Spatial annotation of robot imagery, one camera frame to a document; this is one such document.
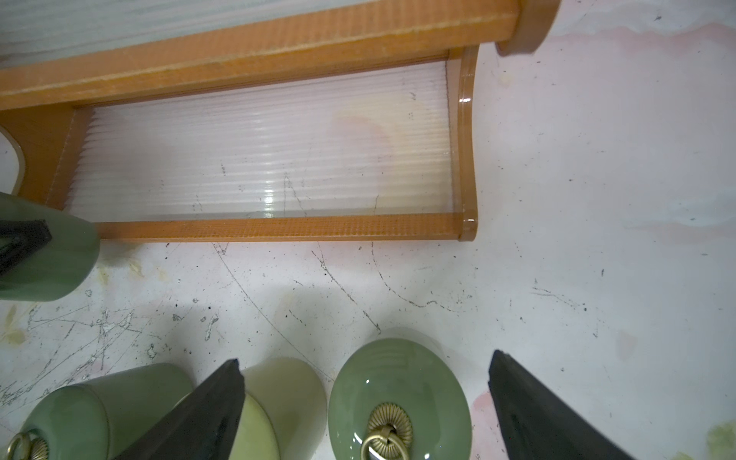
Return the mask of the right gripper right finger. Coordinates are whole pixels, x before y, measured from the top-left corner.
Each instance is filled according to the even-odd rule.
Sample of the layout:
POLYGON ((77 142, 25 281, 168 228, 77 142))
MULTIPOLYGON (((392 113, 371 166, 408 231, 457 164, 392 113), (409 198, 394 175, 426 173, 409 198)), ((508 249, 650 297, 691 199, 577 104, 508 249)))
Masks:
POLYGON ((629 459, 511 355, 494 351, 489 390, 510 459, 629 459))

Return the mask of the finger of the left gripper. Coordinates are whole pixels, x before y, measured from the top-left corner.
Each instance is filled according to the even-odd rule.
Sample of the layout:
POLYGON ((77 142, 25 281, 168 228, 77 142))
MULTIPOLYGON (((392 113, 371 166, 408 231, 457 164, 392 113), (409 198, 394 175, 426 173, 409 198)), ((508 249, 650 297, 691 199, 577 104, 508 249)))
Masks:
POLYGON ((1 275, 5 275, 53 240, 45 220, 2 220, 1 275))

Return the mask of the green canister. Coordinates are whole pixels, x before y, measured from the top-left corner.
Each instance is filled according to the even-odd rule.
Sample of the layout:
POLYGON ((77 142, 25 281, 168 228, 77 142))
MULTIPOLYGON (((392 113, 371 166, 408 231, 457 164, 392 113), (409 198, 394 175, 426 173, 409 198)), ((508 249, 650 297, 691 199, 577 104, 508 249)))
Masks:
POLYGON ((194 389, 169 363, 75 383, 50 393, 9 442, 5 459, 113 459, 194 389))
POLYGON ((1 195, 2 220, 45 220, 53 240, 1 275, 1 298, 50 302, 69 295, 90 274, 100 253, 96 226, 15 195, 1 195))
POLYGON ((337 459, 467 459, 472 421, 460 383, 427 347, 384 338, 339 371, 328 429, 337 459))

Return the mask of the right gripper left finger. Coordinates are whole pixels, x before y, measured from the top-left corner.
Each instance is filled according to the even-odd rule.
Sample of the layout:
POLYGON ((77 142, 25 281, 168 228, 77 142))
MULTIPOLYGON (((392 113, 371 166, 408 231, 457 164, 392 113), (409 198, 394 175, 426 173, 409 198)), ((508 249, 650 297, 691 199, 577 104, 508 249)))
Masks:
POLYGON ((239 360, 224 362, 120 459, 227 459, 245 403, 239 360))

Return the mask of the yellow canister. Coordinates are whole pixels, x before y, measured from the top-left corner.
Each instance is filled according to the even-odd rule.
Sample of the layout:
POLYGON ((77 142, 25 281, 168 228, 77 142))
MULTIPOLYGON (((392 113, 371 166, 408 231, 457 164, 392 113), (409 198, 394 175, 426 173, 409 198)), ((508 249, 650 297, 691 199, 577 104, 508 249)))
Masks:
POLYGON ((327 425, 327 396, 312 366, 271 358, 243 370, 245 402, 232 459, 311 459, 327 425))

